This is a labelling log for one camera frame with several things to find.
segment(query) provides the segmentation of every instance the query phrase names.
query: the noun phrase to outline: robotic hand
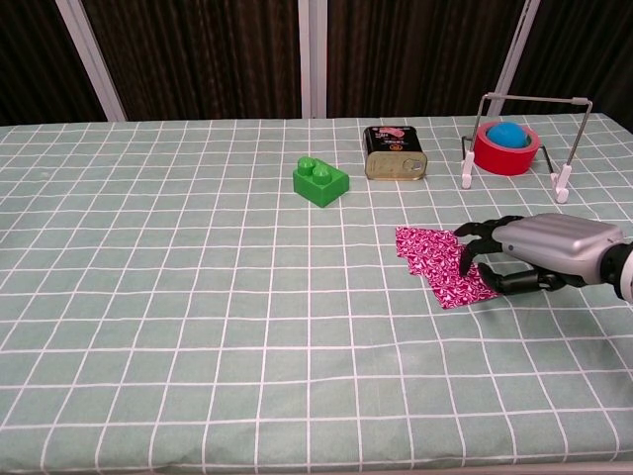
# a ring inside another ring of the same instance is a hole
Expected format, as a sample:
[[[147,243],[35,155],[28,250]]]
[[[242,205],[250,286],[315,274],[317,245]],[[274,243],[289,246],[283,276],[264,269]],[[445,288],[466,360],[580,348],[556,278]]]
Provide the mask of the robotic hand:
[[[467,223],[455,235],[480,237],[462,252],[462,276],[478,254],[505,252],[533,267],[503,276],[480,263],[484,282],[501,294],[608,283],[618,298],[633,304],[633,242],[624,242],[622,230],[614,225],[547,213]]]

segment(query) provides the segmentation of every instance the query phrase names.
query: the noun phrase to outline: pink patterned cloth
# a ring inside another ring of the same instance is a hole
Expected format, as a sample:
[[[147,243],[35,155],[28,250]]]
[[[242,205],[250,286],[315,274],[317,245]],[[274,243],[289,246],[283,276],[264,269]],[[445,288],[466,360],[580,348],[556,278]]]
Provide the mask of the pink patterned cloth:
[[[464,248],[450,231],[396,228],[398,257],[408,260],[408,271],[426,277],[442,309],[493,299],[498,293],[488,287],[473,265],[466,277],[459,275]]]

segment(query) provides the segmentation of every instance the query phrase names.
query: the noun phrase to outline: dark brown curtain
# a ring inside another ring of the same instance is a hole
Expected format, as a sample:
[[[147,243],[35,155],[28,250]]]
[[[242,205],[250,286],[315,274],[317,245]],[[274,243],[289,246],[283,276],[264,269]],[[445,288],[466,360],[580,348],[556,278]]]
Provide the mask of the dark brown curtain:
[[[328,3],[330,117],[474,115],[495,90],[523,0]]]
[[[1,0],[0,45],[0,126],[105,121],[54,0]]]
[[[83,0],[130,120],[301,117],[297,0]]]
[[[510,92],[589,97],[633,131],[633,2],[543,0]],[[569,106],[506,102],[505,114],[578,112]]]

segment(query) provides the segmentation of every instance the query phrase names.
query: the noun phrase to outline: green lego brick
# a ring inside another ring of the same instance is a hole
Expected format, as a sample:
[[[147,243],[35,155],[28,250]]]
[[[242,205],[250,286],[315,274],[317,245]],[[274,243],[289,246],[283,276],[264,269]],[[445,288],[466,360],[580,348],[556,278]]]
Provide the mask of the green lego brick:
[[[349,175],[318,158],[302,156],[293,171],[295,193],[324,208],[349,191]]]

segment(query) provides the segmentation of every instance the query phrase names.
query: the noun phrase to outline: tin can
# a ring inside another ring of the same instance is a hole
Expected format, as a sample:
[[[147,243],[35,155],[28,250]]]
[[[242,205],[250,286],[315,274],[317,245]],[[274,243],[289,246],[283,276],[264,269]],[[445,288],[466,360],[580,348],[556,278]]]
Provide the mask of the tin can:
[[[365,174],[371,180],[419,180],[428,159],[409,126],[372,126],[363,134]]]

